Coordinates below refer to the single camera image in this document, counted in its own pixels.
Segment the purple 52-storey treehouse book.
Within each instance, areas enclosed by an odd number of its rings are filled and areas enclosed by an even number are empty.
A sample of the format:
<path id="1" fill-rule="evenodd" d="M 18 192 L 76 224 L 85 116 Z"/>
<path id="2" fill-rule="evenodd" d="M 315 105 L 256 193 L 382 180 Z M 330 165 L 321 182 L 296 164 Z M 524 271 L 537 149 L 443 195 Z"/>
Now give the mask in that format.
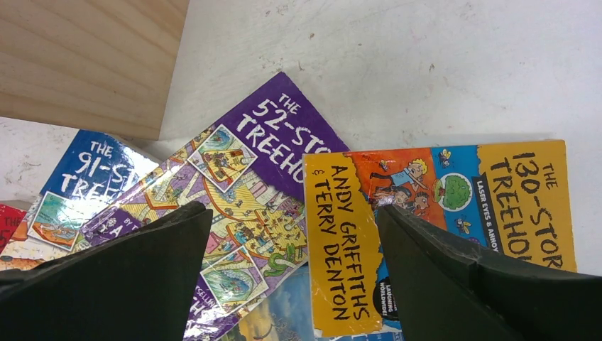
<path id="1" fill-rule="evenodd" d="M 185 340 L 218 340 L 307 261 L 303 157 L 346 144 L 279 72 L 82 227 L 98 245 L 197 201 L 213 212 Z"/>

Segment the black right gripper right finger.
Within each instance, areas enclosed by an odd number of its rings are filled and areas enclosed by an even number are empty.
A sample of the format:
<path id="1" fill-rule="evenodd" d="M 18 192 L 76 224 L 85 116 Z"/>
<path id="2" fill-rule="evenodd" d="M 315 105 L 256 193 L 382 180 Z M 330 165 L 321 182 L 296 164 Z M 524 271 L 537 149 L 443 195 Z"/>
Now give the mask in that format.
<path id="1" fill-rule="evenodd" d="M 601 278 L 514 259 L 393 206 L 378 209 L 407 340 L 600 340 Z"/>

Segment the yellow 130-storey treehouse book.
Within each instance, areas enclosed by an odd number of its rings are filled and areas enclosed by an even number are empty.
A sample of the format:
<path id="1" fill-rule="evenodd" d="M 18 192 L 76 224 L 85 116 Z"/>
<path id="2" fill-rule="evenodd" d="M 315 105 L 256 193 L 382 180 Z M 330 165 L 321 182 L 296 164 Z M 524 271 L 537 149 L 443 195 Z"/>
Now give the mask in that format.
<path id="1" fill-rule="evenodd" d="M 376 225 L 384 205 L 506 256 L 577 270 L 563 140 L 309 154 L 304 171 L 318 336 L 405 339 Z"/>

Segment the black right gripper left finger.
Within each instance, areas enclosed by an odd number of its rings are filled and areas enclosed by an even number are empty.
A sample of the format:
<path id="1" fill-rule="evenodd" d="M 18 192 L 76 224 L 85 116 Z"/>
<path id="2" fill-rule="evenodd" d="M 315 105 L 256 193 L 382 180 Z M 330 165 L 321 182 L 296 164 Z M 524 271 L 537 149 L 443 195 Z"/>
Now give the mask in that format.
<path id="1" fill-rule="evenodd" d="M 2 340 L 181 340 L 213 212 L 200 202 L 30 270 L 1 272 Z"/>

